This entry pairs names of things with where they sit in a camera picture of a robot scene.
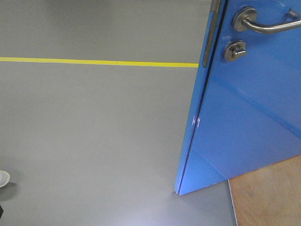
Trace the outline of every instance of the blue door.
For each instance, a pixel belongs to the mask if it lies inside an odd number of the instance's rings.
[[[300,0],[214,0],[175,190],[301,154]]]

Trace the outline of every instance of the yellow line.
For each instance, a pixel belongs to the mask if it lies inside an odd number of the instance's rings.
[[[124,66],[153,66],[153,67],[198,67],[195,63],[165,63],[140,61],[111,61],[111,60],[71,60],[47,58],[0,57],[0,62],[31,62],[31,63],[63,63],[85,65],[124,65]]]

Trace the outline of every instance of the door latch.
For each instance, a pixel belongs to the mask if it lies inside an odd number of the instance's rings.
[[[224,56],[227,61],[234,61],[245,55],[246,43],[241,40],[230,42],[224,50]]]

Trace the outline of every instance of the metal door handle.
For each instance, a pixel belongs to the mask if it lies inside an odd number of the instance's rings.
[[[290,9],[287,13],[287,18],[291,21],[286,21],[279,24],[260,24],[256,21],[257,11],[253,7],[245,7],[236,13],[232,20],[232,27],[238,32],[243,32],[248,29],[261,33],[261,34],[273,34],[277,32],[288,31],[301,26],[301,15]]]

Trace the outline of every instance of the white shoe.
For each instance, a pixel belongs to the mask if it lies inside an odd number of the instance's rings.
[[[10,179],[9,173],[7,173],[6,171],[0,170],[0,187],[4,187],[5,185],[7,185],[9,182],[9,179]]]

